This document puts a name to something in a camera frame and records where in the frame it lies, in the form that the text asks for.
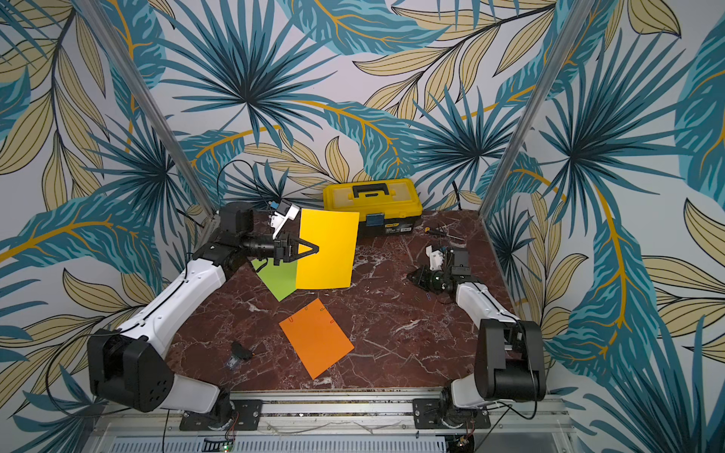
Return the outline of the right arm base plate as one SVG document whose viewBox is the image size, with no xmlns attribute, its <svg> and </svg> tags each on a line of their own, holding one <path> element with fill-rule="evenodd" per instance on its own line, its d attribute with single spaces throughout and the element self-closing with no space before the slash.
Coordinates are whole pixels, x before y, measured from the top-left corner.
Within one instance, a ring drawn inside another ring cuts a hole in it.
<svg viewBox="0 0 725 453">
<path fill-rule="evenodd" d="M 416 398 L 412 405 L 417 430 L 478 430 L 491 426 L 490 418 L 483 410 L 460 409 L 443 398 Z"/>
</svg>

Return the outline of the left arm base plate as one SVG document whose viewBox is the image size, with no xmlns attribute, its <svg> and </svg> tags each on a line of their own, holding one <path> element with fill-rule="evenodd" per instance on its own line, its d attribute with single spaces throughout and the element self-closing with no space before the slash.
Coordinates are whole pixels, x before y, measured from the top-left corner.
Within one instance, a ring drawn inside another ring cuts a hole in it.
<svg viewBox="0 0 725 453">
<path fill-rule="evenodd" d="M 258 430 L 262 415 L 262 400 L 241 399 L 223 401 L 210 413 L 183 413 L 180 431 L 227 431 Z"/>
</svg>

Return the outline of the yellow paper sheet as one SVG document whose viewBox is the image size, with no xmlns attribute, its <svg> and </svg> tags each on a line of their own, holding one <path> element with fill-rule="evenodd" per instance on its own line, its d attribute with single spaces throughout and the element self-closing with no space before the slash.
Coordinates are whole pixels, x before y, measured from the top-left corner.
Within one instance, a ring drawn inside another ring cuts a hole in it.
<svg viewBox="0 0 725 453">
<path fill-rule="evenodd" d="M 319 247 L 296 262 L 296 288 L 330 290 L 349 288 L 359 227 L 358 213 L 301 211 L 299 237 Z"/>
</svg>

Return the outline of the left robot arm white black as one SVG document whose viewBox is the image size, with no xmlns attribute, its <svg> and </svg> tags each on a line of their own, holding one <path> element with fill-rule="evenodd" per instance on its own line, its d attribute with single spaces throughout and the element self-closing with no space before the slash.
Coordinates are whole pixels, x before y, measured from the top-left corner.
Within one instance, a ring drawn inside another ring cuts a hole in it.
<svg viewBox="0 0 725 453">
<path fill-rule="evenodd" d="M 227 391 L 173 372 L 165 357 L 186 320 L 245 263 L 271 260 L 279 265 L 319 251 L 318 245 L 283 231 L 300 213 L 300 207 L 281 202 L 270 215 L 271 233 L 258 234 L 250 204 L 222 207 L 209 239 L 169 288 L 119 327 L 98 330 L 89 338 L 92 393 L 141 413 L 185 411 L 217 425 L 230 420 L 233 407 Z"/>
</svg>

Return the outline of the orange paper sheet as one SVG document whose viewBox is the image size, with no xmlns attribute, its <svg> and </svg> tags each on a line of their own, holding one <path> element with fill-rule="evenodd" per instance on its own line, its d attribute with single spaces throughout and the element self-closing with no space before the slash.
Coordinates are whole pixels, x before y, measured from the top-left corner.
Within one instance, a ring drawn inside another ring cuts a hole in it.
<svg viewBox="0 0 725 453">
<path fill-rule="evenodd" d="M 337 364 L 354 347 L 320 299 L 279 323 L 312 379 Z"/>
</svg>

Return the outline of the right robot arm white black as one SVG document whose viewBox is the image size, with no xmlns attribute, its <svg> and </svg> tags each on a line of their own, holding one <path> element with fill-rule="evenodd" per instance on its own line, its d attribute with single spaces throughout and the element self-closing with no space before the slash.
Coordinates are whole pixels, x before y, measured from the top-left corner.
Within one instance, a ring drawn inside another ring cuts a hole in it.
<svg viewBox="0 0 725 453">
<path fill-rule="evenodd" d="M 407 275 L 417 288 L 448 294 L 478 329 L 473 372 L 455 379 L 444 406 L 478 410 L 489 402 L 532 402 L 547 395 L 544 341 L 540 326 L 508 311 L 472 274 L 464 248 L 428 247 L 429 263 Z"/>
</svg>

